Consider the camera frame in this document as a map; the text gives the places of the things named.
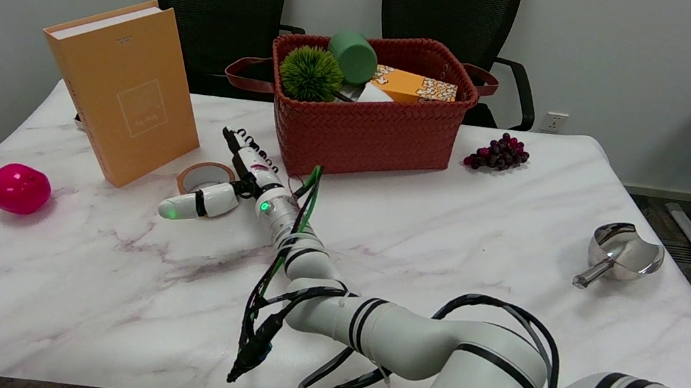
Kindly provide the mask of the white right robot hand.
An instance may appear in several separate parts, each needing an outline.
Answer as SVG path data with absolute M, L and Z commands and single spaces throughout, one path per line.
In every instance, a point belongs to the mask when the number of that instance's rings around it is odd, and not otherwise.
M 167 220 L 185 220 L 225 215 L 243 200 L 259 200 L 259 211 L 269 200 L 291 195 L 269 160 L 245 130 L 230 126 L 222 131 L 232 153 L 232 167 L 213 162 L 189 166 L 177 176 L 179 194 L 161 201 L 158 214 Z

